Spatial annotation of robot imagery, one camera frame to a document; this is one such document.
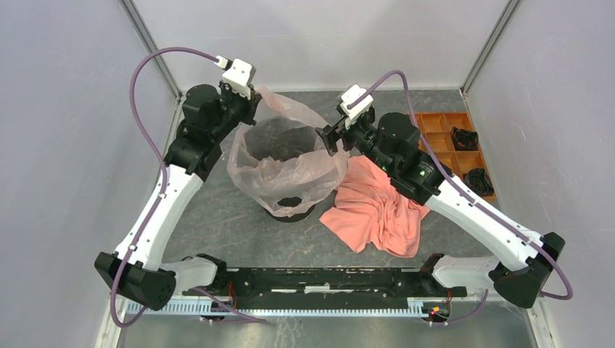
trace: metal frame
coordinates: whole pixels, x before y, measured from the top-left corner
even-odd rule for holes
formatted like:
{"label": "metal frame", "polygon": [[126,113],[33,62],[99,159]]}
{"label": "metal frame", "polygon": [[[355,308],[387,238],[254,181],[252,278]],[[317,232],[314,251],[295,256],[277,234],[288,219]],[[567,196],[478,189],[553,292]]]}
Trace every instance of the metal frame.
{"label": "metal frame", "polygon": [[506,29],[506,26],[510,22],[510,19],[513,17],[521,1],[522,0],[508,0],[508,3],[502,11],[502,14],[500,14],[500,18],[498,18],[498,21],[495,23],[495,27],[493,27],[493,29],[491,30],[491,34],[489,34],[487,42],[484,43],[484,46],[482,47],[479,56],[476,58],[474,65],[472,65],[468,77],[466,77],[466,80],[463,82],[463,85],[460,88],[462,95],[468,93],[470,88],[472,88],[476,77],[482,70],[484,63],[487,61],[487,59],[489,59],[493,48],[500,40],[502,33]]}
{"label": "metal frame", "polygon": [[[147,26],[145,25],[143,18],[139,14],[139,11],[137,10],[134,1],[120,0],[120,4],[122,5],[122,8],[124,8],[124,11],[126,11],[128,19],[133,24],[133,27],[135,28],[137,35],[139,35],[139,38],[143,42],[143,45],[145,46],[147,52],[152,53],[157,51],[158,46],[156,45],[152,34],[149,32],[149,30],[147,30]],[[169,88],[171,94],[174,95],[175,98],[180,98],[182,94],[181,89],[173,78],[173,74],[171,74],[171,71],[169,70],[167,63],[165,63],[165,60],[162,57],[158,56],[154,58],[154,62],[156,63],[156,68],[158,69],[158,71],[160,71],[162,79],[165,80],[165,84]]]}

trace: purple cable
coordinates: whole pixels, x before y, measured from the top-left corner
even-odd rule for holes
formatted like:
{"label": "purple cable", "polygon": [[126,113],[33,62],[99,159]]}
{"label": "purple cable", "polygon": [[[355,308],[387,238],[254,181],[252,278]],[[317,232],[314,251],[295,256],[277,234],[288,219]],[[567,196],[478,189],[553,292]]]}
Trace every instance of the purple cable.
{"label": "purple cable", "polygon": [[[154,204],[152,204],[152,207],[149,208],[147,215],[145,215],[143,222],[137,229],[135,236],[133,237],[133,240],[131,242],[132,245],[136,245],[139,242],[139,238],[141,237],[141,234],[143,234],[145,226],[147,226],[147,223],[149,222],[149,220],[152,219],[152,216],[154,212],[156,211],[156,209],[158,208],[160,201],[162,201],[162,197],[164,196],[164,193],[166,192],[167,183],[169,181],[169,174],[167,173],[167,170],[166,170],[165,161],[162,158],[160,151],[156,147],[156,144],[152,140],[152,137],[149,136],[149,134],[147,133],[147,130],[145,130],[145,127],[143,126],[143,123],[141,122],[141,118],[139,117],[139,113],[136,110],[136,104],[135,104],[136,79],[139,76],[139,73],[141,72],[145,64],[147,64],[147,62],[167,52],[192,53],[192,54],[196,54],[197,56],[201,56],[209,60],[212,60],[213,62],[216,62],[216,63],[218,62],[218,58],[210,54],[197,51],[196,49],[188,49],[186,47],[167,47],[166,49],[159,49],[156,52],[152,52],[151,54],[148,54],[147,57],[141,60],[141,62],[139,63],[139,65],[136,66],[136,69],[133,72],[133,75],[131,78],[130,90],[128,92],[129,98],[131,101],[131,109],[133,112],[133,117],[134,117],[137,127],[139,127],[139,131],[141,131],[141,134],[145,138],[145,141],[147,141],[147,144],[152,149],[152,151],[154,152],[154,155],[156,156],[156,159],[158,160],[158,164],[160,165],[160,171],[162,172],[162,185],[160,187],[158,197],[156,197],[156,199],[154,200]],[[132,254],[133,254],[132,250],[128,249],[126,251],[124,258],[122,259],[122,262],[120,263],[120,267],[117,268],[117,272],[115,274],[115,277],[113,278],[113,285],[111,286],[111,319],[113,319],[113,323],[115,323],[115,325],[121,328],[127,328],[131,326],[132,324],[134,324],[141,317],[141,315],[143,314],[143,312],[145,312],[145,309],[146,309],[145,307],[142,307],[141,310],[139,310],[139,312],[135,315],[135,317],[132,318],[127,323],[122,323],[122,321],[117,317],[117,310],[115,308],[115,300],[117,298],[117,288],[120,285],[120,278],[124,273],[124,268],[126,267],[126,264],[128,263],[128,260],[131,258]]]}
{"label": "purple cable", "polygon": [[489,290],[485,290],[484,291],[484,295],[482,295],[482,299],[481,302],[479,302],[479,305],[476,306],[476,308],[474,308],[473,311],[471,311],[468,315],[461,317],[461,318],[457,318],[455,320],[447,320],[443,323],[436,323],[435,321],[432,322],[432,326],[449,326],[450,324],[454,324],[454,323],[460,323],[462,321],[468,320],[469,318],[474,317],[475,315],[477,315],[483,308],[485,302],[487,302],[487,295],[489,295]]}
{"label": "purple cable", "polygon": [[[416,122],[416,115],[414,113],[414,109],[412,108],[412,99],[410,97],[410,90],[408,89],[408,81],[406,80],[404,73],[402,71],[400,71],[400,70],[391,70],[391,71],[387,72],[386,74],[384,74],[384,76],[382,76],[370,88],[368,88],[368,90],[362,96],[360,96],[359,99],[355,100],[351,104],[348,104],[348,109],[352,109],[357,104],[359,104],[368,95],[372,94],[376,90],[376,88],[378,88],[387,78],[390,78],[393,75],[399,75],[401,77],[401,79],[402,79],[402,84],[403,84],[403,88],[404,88],[404,92],[405,92],[405,99],[406,99],[406,102],[408,103],[408,109],[410,111],[410,119],[412,120],[412,123],[414,124],[414,126],[418,128],[418,123]],[[519,237],[522,241],[528,243],[528,245],[530,245],[532,248],[536,249],[536,251],[539,254],[541,254],[551,264],[553,269],[556,270],[556,273],[558,274],[558,276],[561,279],[562,283],[564,283],[564,287],[566,288],[566,294],[565,295],[557,295],[557,294],[551,294],[551,293],[544,292],[544,291],[541,291],[540,294],[543,295],[544,297],[550,297],[552,299],[562,299],[562,300],[571,299],[572,298],[572,285],[570,284],[570,281],[568,281],[568,278],[566,277],[566,275],[564,274],[562,269],[559,267],[557,262],[551,257],[551,255],[549,255],[544,249],[542,249],[540,246],[538,246],[533,241],[529,241],[529,238],[527,238],[527,236],[525,236],[524,234],[519,232],[511,224],[509,224],[506,221],[504,221],[504,219],[502,219],[501,217],[497,216],[495,213],[491,212],[489,209],[487,209],[482,204],[475,202],[472,199],[472,197],[468,194],[468,192],[465,192],[461,187],[459,187],[455,183],[455,181],[453,181],[453,179],[446,173],[446,171],[444,170],[444,168],[440,164],[439,160],[437,159],[436,154],[432,150],[432,147],[427,143],[427,140],[425,140],[425,138],[423,137],[423,134],[421,134],[421,141],[423,142],[423,145],[427,149],[427,152],[429,153],[429,156],[432,158],[432,160],[434,161],[436,167],[438,168],[438,171],[440,171],[440,173],[442,174],[442,176],[444,176],[446,181],[457,192],[459,192],[459,194],[462,197],[464,197],[468,202],[470,202],[470,204],[472,204],[475,207],[477,207],[483,213],[485,213],[486,215],[491,217],[493,220],[497,221],[499,224],[501,224],[502,226],[507,228],[510,232],[514,233],[514,235]]]}
{"label": "purple cable", "polygon": [[214,323],[216,324],[268,323],[268,321],[266,321],[265,319],[251,317],[249,315],[241,313],[227,306],[226,304],[224,304],[224,302],[220,301],[219,299],[216,299],[212,294],[210,294],[207,290],[203,289],[201,286],[194,287],[192,288],[192,290],[195,290],[195,291],[200,292],[201,294],[204,294],[205,296],[209,297],[212,301],[217,303],[218,306],[220,306],[221,308],[228,310],[229,312],[245,319],[245,320],[236,320],[236,321],[214,321]]}

